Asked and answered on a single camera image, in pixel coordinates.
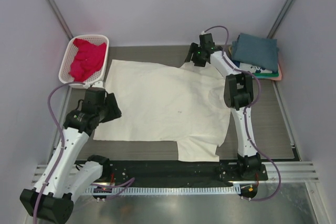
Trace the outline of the white perforated plastic basket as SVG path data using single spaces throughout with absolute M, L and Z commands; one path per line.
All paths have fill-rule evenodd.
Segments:
M 108 59 L 109 39 L 104 35 L 79 35 L 68 43 L 58 78 L 61 83 L 82 89 L 82 83 L 103 81 Z

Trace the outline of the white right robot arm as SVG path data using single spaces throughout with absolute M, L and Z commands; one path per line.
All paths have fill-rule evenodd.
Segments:
M 223 48 L 215 45 L 210 33 L 199 35 L 199 44 L 191 43 L 185 59 L 190 61 L 196 67 L 210 63 L 225 78 L 224 102 L 234 118 L 238 140 L 236 172 L 241 179 L 254 179 L 261 170 L 261 157 L 255 148 L 251 123 L 253 76 L 235 66 Z

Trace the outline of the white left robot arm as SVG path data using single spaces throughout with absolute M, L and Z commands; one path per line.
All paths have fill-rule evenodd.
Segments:
M 91 87 L 77 107 L 70 111 L 60 133 L 60 142 L 47 168 L 32 189 L 24 189 L 20 201 L 37 223 L 39 219 L 66 223 L 84 190 L 96 180 L 106 182 L 111 177 L 110 160 L 91 155 L 74 177 L 70 172 L 83 146 L 99 124 L 122 115 L 114 93 Z

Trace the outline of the cream white t shirt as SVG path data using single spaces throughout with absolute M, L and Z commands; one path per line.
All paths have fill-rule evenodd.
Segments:
M 113 60 L 105 88 L 115 95 L 121 117 L 101 123 L 96 141 L 174 141 L 178 160 L 218 162 L 230 109 L 224 77 L 207 64 L 181 67 Z

